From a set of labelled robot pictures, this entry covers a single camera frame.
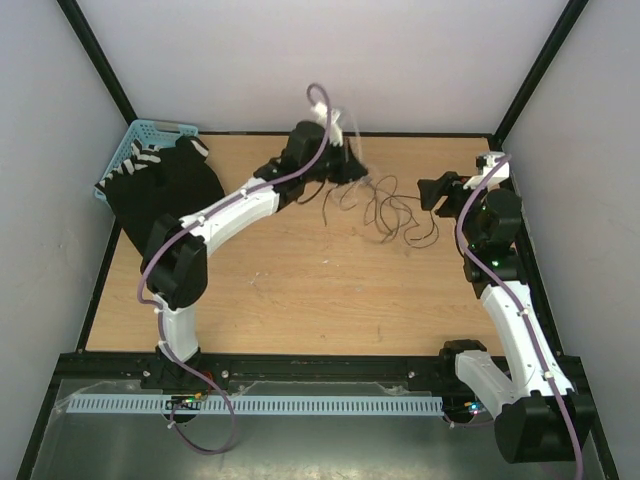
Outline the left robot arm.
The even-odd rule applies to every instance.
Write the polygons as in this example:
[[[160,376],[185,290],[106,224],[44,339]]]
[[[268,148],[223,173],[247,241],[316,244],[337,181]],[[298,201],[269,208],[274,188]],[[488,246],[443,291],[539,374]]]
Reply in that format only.
[[[209,257],[251,224],[297,202],[308,183],[342,186],[367,174],[342,135],[301,121],[281,153],[236,191],[179,219],[165,215],[156,221],[137,295],[140,303],[153,306],[158,317],[157,350],[168,359],[164,366],[168,380],[184,388],[198,379],[195,314],[208,285]]]

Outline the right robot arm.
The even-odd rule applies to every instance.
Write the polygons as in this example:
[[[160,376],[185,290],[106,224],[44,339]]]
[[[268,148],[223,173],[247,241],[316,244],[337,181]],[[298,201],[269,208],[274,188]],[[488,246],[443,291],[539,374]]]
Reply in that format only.
[[[547,343],[514,246],[522,225],[521,199],[509,189],[446,172],[417,183],[421,207],[456,221],[466,280],[492,319],[508,369],[502,371],[475,340],[444,344],[437,365],[447,388],[466,384],[493,419],[498,449],[509,463],[582,459],[595,418]]]

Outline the black white striped cloth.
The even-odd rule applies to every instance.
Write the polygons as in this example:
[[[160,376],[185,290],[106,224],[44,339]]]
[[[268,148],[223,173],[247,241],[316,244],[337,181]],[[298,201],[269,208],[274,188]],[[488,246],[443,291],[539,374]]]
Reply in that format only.
[[[196,136],[180,136],[170,147],[144,147],[139,140],[134,140],[131,148],[132,153],[95,184],[99,192],[105,193],[107,185],[114,180],[145,169],[162,179],[174,171],[181,173],[188,167],[203,164],[209,156],[209,148]]]

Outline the right circuit board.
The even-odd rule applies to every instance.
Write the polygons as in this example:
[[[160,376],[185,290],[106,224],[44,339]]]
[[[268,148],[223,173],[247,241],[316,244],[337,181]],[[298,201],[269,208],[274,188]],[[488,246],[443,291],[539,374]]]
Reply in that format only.
[[[471,416],[477,416],[486,414],[488,409],[481,401],[469,401],[464,403],[464,407],[467,409]]]

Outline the circuit board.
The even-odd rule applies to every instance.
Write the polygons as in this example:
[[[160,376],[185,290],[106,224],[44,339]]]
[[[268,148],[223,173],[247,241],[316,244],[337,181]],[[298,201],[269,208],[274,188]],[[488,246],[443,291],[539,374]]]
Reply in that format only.
[[[486,414],[488,409],[481,401],[469,401],[464,403],[464,407],[467,409],[471,416],[477,416]]]
[[[166,410],[200,410],[203,399],[196,395],[172,395],[165,402]]]

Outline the left circuit board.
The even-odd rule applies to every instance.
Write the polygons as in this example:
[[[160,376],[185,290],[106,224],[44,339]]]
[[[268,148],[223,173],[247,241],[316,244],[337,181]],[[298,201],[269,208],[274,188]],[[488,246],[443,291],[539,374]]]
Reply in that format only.
[[[172,395],[165,402],[166,410],[200,410],[203,399],[196,395]]]

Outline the right black frame post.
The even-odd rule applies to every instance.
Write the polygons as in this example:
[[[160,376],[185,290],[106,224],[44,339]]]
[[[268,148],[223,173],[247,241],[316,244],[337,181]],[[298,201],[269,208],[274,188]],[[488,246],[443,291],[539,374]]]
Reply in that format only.
[[[505,115],[491,136],[492,146],[501,147],[504,144],[588,4],[588,0],[570,0],[566,3]]]

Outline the black frame post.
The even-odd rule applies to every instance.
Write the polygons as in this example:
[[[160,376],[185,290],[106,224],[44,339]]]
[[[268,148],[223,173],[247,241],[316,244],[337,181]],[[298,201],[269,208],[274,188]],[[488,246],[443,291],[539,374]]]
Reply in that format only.
[[[57,0],[57,3],[124,121],[130,125],[138,116],[79,3],[76,0]]]
[[[566,3],[505,115],[491,136],[492,146],[501,147],[504,144],[588,4],[588,0],[570,0]]]

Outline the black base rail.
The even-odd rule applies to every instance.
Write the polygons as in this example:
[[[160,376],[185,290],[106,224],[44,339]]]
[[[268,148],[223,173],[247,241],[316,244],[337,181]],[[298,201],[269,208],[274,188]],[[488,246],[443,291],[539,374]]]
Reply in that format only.
[[[470,388],[441,356],[199,354],[188,366],[227,390],[241,382],[378,383],[411,392],[461,396]]]

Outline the left black frame post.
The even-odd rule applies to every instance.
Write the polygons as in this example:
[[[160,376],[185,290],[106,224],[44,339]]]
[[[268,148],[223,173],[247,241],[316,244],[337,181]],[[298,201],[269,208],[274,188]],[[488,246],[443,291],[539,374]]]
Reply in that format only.
[[[130,125],[138,116],[79,3],[76,0],[57,0],[57,3],[124,121]]]

